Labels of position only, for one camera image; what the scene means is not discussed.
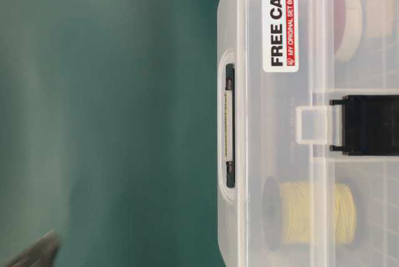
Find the green surface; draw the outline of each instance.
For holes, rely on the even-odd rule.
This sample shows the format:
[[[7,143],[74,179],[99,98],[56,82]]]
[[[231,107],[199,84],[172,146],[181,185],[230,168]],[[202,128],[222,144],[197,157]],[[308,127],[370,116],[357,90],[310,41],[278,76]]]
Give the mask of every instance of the green surface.
[[[0,0],[0,261],[224,266],[218,0]]]

